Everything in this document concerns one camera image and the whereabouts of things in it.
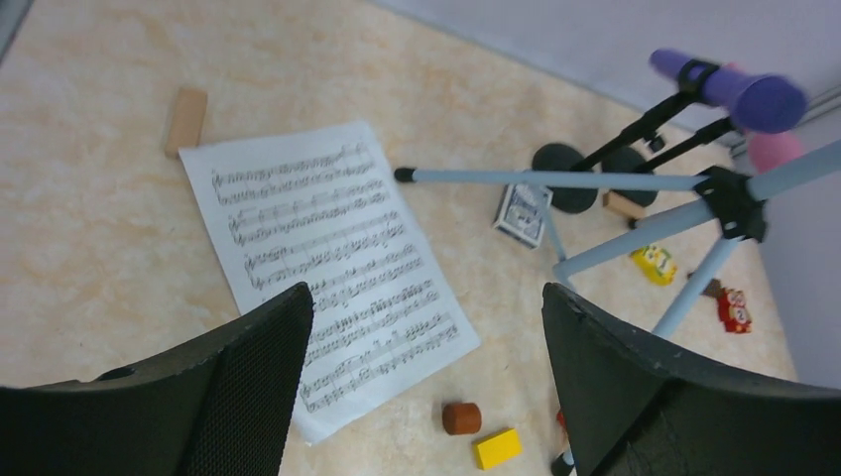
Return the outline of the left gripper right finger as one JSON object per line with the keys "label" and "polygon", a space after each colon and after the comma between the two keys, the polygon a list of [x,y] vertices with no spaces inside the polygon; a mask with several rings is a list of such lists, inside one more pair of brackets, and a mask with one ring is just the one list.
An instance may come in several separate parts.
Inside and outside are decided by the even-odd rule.
{"label": "left gripper right finger", "polygon": [[836,475],[840,393],[765,376],[542,290],[546,348],[580,475]]}

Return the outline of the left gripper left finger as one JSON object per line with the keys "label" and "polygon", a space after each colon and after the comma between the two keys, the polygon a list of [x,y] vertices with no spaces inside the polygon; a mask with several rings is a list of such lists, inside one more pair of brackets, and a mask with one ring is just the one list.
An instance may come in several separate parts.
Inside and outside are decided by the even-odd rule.
{"label": "left gripper left finger", "polygon": [[308,286],[153,357],[1,391],[5,475],[275,475],[313,325]]}

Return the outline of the sheet music page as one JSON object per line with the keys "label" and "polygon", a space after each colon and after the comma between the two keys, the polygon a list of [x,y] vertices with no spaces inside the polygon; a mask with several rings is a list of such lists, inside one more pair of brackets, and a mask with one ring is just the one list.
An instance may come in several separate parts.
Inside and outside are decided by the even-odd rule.
{"label": "sheet music page", "polygon": [[179,156],[238,309],[296,283],[310,290],[293,414],[306,442],[479,346],[367,123]]}

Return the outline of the light blue music stand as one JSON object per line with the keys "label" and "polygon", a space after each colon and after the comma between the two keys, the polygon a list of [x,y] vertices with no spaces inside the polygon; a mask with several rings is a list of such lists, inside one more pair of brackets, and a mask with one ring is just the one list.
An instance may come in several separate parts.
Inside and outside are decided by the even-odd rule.
{"label": "light blue music stand", "polygon": [[[434,171],[399,168],[400,182],[474,182],[524,183],[566,188],[615,187],[630,190],[692,191],[692,202],[657,213],[639,221],[637,227],[617,238],[572,257],[561,257],[554,267],[556,284],[575,292],[569,277],[644,245],[678,234],[708,221],[716,221],[721,230],[707,256],[650,333],[670,341],[702,290],[732,250],[742,241],[761,241],[767,229],[764,207],[767,201],[799,185],[837,173],[840,146],[831,143],[811,151],[768,172],[748,177],[720,167],[712,167],[695,176],[651,176],[647,174],[592,174],[574,172],[493,172]],[[569,457],[570,446],[551,465],[555,475],[577,474],[560,466]]]}

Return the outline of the blue toy brick car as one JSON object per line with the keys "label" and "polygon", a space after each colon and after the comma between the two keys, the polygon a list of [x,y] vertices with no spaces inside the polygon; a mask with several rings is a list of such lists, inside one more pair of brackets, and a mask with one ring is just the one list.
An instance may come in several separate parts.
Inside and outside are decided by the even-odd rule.
{"label": "blue toy brick car", "polygon": [[556,413],[556,420],[564,432],[567,432],[566,421],[562,411]]}

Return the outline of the yellow wooden block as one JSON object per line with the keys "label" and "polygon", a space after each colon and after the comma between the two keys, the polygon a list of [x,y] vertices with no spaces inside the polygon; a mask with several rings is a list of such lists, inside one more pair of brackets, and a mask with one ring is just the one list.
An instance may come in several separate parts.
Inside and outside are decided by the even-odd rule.
{"label": "yellow wooden block", "polygon": [[521,455],[523,447],[519,433],[511,427],[474,441],[472,451],[477,468],[490,470]]}

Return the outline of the red owl number block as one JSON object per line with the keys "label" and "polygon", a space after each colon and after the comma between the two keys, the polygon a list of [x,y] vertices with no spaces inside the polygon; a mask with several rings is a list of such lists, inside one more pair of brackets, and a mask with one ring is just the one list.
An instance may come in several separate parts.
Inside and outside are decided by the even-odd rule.
{"label": "red owl number block", "polygon": [[752,332],[752,317],[747,309],[743,291],[723,288],[717,298],[719,321],[729,333],[745,334]]}

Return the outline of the yellow owl number block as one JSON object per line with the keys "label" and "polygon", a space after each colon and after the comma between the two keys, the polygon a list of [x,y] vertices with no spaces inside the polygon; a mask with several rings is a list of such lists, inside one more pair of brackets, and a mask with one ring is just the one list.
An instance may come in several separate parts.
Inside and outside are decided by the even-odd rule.
{"label": "yellow owl number block", "polygon": [[629,257],[651,283],[665,287],[673,282],[677,265],[665,248],[650,244],[633,251]]}

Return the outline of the dark brown wooden block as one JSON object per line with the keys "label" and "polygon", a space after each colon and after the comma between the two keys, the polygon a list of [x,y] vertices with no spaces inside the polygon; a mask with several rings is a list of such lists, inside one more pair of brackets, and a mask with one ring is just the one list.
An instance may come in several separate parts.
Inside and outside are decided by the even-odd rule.
{"label": "dark brown wooden block", "polygon": [[723,291],[722,283],[717,278],[712,278],[702,290],[701,294],[709,298],[718,298]]}

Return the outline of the brown wooden cylinder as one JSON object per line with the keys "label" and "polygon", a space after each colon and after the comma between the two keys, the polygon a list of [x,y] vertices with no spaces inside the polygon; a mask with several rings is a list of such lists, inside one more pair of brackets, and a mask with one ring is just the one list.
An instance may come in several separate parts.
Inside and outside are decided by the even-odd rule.
{"label": "brown wooden cylinder", "polygon": [[475,403],[448,403],[442,407],[441,422],[449,435],[478,433],[482,426],[482,413]]}

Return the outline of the light wooden block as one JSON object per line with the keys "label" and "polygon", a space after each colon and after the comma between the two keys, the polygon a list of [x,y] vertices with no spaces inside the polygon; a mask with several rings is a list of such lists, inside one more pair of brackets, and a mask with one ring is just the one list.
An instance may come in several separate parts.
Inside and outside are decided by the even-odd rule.
{"label": "light wooden block", "polygon": [[644,207],[614,191],[608,191],[602,195],[602,205],[605,209],[626,219],[639,220],[648,216]]}

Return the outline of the blue playing card box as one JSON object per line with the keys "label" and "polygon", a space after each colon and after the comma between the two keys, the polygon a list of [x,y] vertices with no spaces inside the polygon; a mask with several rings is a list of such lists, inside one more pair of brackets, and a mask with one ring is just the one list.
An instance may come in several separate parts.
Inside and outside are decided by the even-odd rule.
{"label": "blue playing card box", "polygon": [[529,249],[540,246],[545,222],[541,207],[550,205],[552,192],[544,186],[511,183],[504,187],[492,227]]}

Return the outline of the black left microphone stand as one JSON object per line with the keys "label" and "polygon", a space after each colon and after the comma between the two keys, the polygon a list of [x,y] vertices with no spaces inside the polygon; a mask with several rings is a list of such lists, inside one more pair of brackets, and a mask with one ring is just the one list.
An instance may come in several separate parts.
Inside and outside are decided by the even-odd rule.
{"label": "black left microphone stand", "polygon": [[658,128],[682,112],[688,106],[696,104],[688,95],[677,92],[646,111],[640,119],[623,129],[614,139],[588,156],[583,156],[576,149],[560,143],[550,143],[540,147],[532,159],[532,169],[540,172],[589,172],[622,147],[631,147],[645,160],[650,160],[665,152],[664,138]]}

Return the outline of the wooden block far left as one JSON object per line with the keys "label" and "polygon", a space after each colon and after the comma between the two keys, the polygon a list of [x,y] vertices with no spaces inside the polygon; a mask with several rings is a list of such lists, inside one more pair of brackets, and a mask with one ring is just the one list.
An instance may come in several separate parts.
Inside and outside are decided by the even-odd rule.
{"label": "wooden block far left", "polygon": [[195,148],[199,145],[207,101],[207,92],[202,89],[193,87],[179,89],[164,144],[164,152],[168,158],[177,158],[180,149]]}

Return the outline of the pink toy microphone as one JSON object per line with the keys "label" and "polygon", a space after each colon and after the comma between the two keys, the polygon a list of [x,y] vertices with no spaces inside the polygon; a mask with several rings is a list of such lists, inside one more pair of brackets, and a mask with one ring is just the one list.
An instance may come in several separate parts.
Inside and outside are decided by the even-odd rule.
{"label": "pink toy microphone", "polygon": [[779,74],[747,74],[733,62],[725,67],[741,75],[730,113],[754,170],[765,173],[801,156],[792,129],[805,115],[805,93]]}

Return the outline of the purple toy microphone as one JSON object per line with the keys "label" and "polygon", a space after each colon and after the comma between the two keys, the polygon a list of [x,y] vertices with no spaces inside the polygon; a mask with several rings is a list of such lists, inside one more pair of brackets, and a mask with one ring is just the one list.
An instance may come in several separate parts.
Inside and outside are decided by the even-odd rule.
{"label": "purple toy microphone", "polygon": [[805,92],[783,75],[747,74],[674,49],[654,51],[649,64],[694,102],[726,109],[739,129],[786,132],[799,123],[808,107]]}

